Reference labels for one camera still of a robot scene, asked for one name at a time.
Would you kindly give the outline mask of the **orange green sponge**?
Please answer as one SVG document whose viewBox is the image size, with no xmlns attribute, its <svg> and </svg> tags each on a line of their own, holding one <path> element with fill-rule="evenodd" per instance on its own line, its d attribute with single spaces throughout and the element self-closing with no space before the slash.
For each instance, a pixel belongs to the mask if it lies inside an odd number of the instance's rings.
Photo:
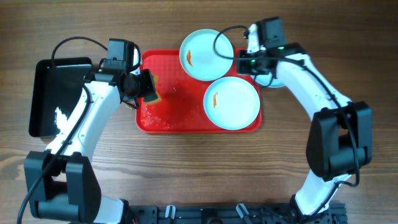
<svg viewBox="0 0 398 224">
<path fill-rule="evenodd" d="M 156 75 L 152 75 L 152 79 L 153 79 L 154 87 L 156 87 L 156 84 L 159 82 L 159 77 Z M 158 94 L 157 90 L 155 90 L 154 93 L 151 93 L 150 95 L 145 96 L 143 99 L 143 102 L 147 105 L 154 105 L 161 101 L 162 101 L 161 96 Z"/>
</svg>

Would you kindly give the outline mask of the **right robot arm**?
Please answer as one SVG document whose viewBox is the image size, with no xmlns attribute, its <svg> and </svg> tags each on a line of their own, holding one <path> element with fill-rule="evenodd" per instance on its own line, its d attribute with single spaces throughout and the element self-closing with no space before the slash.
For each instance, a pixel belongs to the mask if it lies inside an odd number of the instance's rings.
<svg viewBox="0 0 398 224">
<path fill-rule="evenodd" d="M 312 122 L 305 151 L 310 171 L 291 198 L 290 216 L 296 222 L 318 218 L 342 185 L 359 185 L 360 169 L 372 159 L 371 108 L 336 90 L 298 43 L 255 53 L 239 50 L 236 67 L 244 75 L 280 80 L 307 112 Z"/>
</svg>

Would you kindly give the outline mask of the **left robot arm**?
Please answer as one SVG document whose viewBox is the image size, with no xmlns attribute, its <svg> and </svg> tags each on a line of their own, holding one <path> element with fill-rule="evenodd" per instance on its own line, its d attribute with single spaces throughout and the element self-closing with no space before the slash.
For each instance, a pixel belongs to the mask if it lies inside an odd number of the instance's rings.
<svg viewBox="0 0 398 224">
<path fill-rule="evenodd" d="M 79 81 L 80 97 L 67 122 L 45 151 L 31 151 L 24 162 L 26 208 L 33 217 L 70 223 L 137 223 L 129 202 L 101 193 L 91 166 L 106 123 L 125 98 L 155 93 L 150 70 L 100 70 Z"/>
</svg>

